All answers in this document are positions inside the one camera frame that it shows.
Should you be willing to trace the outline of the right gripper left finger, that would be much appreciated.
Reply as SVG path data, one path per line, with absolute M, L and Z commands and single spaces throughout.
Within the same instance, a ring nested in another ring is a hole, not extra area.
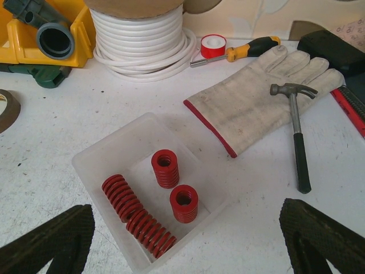
M 91 205 L 75 205 L 3 246 L 1 273 L 82 273 L 94 231 Z

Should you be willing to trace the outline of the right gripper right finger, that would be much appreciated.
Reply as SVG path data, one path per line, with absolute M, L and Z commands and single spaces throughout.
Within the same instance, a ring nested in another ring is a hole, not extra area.
M 306 202 L 286 198 L 279 223 L 294 273 L 364 273 L 364 237 Z

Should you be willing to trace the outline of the large red spring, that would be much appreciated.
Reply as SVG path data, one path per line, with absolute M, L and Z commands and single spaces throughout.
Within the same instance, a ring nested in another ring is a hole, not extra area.
M 102 191 L 126 230 L 155 259 L 173 247 L 177 238 L 144 208 L 121 174 L 106 179 Z

